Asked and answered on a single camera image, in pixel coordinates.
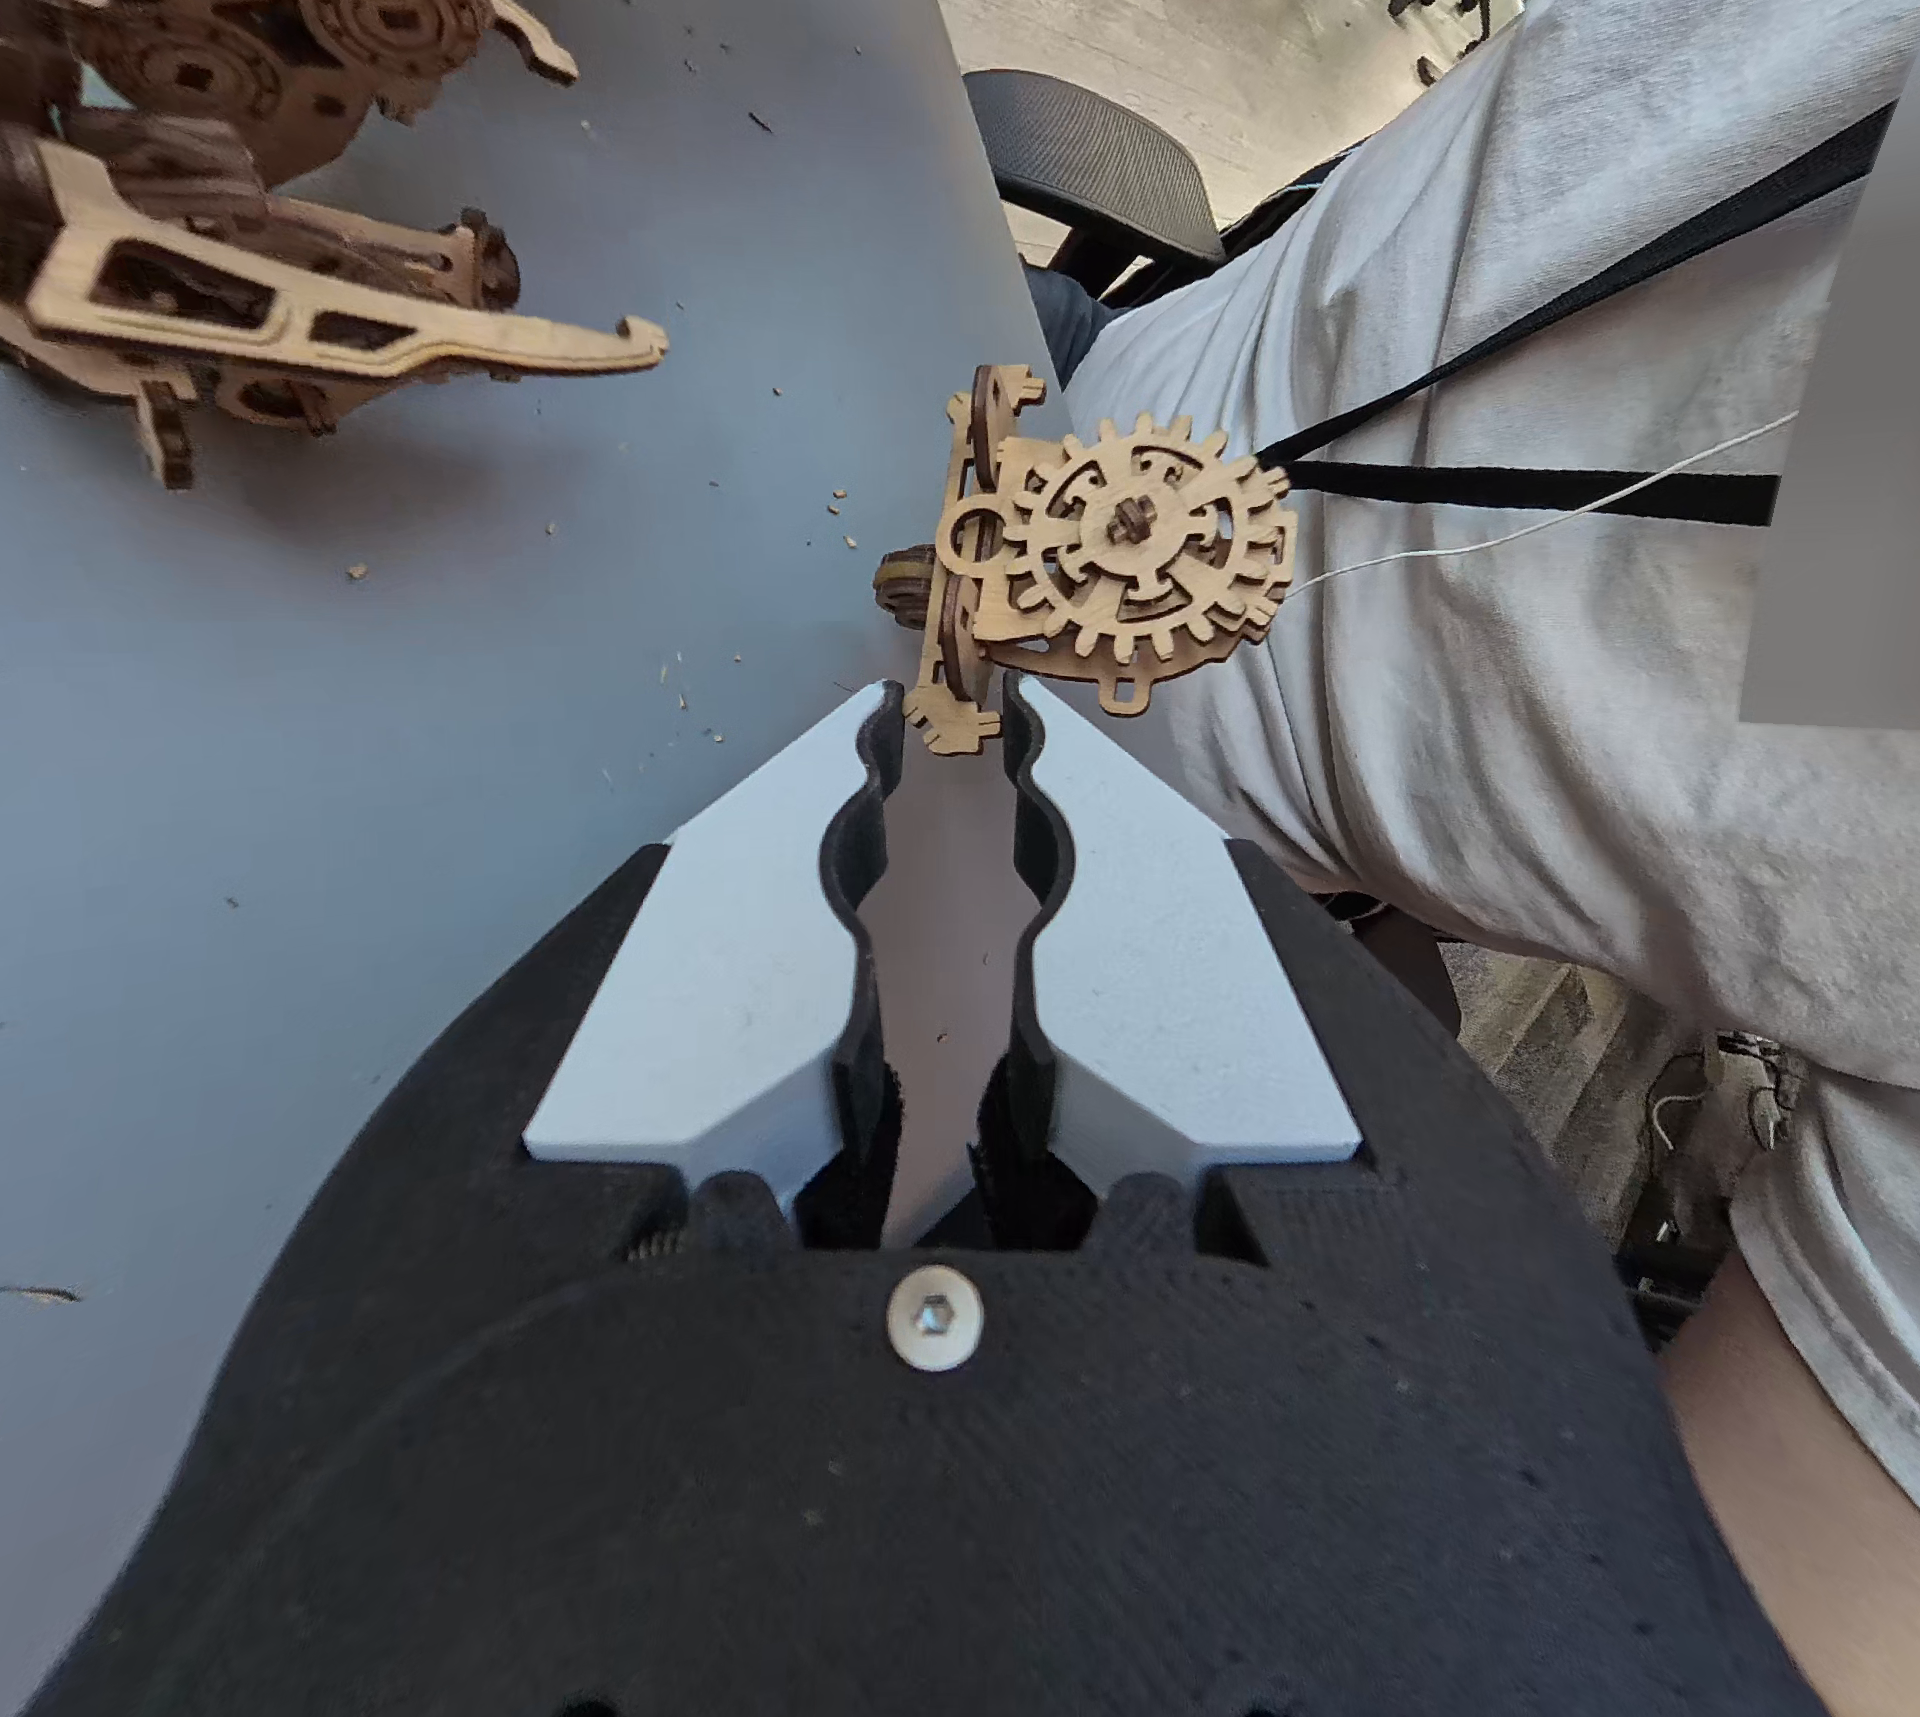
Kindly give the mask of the person's dark pants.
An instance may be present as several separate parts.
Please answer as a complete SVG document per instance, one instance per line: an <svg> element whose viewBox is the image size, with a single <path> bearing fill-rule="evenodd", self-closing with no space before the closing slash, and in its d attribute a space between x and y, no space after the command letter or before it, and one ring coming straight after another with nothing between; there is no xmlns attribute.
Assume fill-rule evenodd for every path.
<svg viewBox="0 0 1920 1717"><path fill-rule="evenodd" d="M1132 306L1104 306L1094 283L1078 283L1067 270L1049 270L1049 262L1025 262L1025 283L1032 283L1032 306L1040 306L1040 333L1049 333L1049 358L1057 358L1057 382L1067 382L1094 351L1094 337L1132 319Z"/></svg>

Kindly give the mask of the wooden gear assembly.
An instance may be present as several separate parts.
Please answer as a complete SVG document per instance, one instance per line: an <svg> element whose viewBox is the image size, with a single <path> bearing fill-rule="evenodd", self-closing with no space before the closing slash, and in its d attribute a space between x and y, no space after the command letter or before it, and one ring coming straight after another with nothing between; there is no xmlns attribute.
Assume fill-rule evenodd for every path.
<svg viewBox="0 0 1920 1717"><path fill-rule="evenodd" d="M916 630L903 723L923 754L1000 741L997 667L1078 678L1104 717L1256 646L1295 582L1286 474L1193 435L1193 416L1102 435L1025 435L1049 382L986 358L947 397L940 530L875 561L875 599Z"/></svg>

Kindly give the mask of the wooden mechanical model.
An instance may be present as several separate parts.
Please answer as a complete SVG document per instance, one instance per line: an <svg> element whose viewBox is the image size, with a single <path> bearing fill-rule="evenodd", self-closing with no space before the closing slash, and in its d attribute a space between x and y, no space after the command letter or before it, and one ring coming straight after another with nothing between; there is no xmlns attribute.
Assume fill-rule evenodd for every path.
<svg viewBox="0 0 1920 1717"><path fill-rule="evenodd" d="M395 224L276 199L367 112L424 124L490 33L583 81L517 0L7 0L7 358L120 397L167 489L199 489L199 397L335 435L398 382L652 369L647 319L517 319L490 212Z"/></svg>

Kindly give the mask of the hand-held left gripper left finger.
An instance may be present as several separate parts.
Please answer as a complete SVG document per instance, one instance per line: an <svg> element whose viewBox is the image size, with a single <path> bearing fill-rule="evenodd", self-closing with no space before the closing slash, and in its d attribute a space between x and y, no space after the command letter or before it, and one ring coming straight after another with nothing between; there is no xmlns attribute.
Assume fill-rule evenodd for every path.
<svg viewBox="0 0 1920 1717"><path fill-rule="evenodd" d="M903 1086L884 1047L875 935L903 687L875 678L696 816L542 1089L534 1161L763 1178L807 1249L875 1249Z"/></svg>

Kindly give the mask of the black mesh office chair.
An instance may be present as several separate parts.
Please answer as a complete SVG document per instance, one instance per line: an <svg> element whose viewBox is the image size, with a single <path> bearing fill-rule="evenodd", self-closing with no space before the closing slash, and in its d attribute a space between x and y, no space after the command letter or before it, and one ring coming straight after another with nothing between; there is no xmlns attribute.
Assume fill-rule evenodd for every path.
<svg viewBox="0 0 1920 1717"><path fill-rule="evenodd" d="M967 76L1000 204L1132 253L1231 262L1201 160L1132 107L1063 76Z"/></svg>

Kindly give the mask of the person's left forearm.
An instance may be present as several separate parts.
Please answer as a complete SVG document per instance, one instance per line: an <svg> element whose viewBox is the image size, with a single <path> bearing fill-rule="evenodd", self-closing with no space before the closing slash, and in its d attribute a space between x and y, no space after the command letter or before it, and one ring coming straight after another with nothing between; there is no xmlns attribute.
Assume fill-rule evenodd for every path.
<svg viewBox="0 0 1920 1717"><path fill-rule="evenodd" d="M1731 1249L1666 1346L1686 1471L1774 1645L1834 1717L1920 1708L1920 1509L1830 1407Z"/></svg>

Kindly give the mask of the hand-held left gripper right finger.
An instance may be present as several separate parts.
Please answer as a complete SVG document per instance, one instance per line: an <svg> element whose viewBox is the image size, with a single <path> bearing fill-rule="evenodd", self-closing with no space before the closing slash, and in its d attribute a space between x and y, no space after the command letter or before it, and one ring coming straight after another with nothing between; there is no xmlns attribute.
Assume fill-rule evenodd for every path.
<svg viewBox="0 0 1920 1717"><path fill-rule="evenodd" d="M1231 831L1040 678L1000 687L1000 764L1040 911L972 1138L986 1240L1078 1249L1132 1178L1201 1206L1223 1164L1355 1161Z"/></svg>

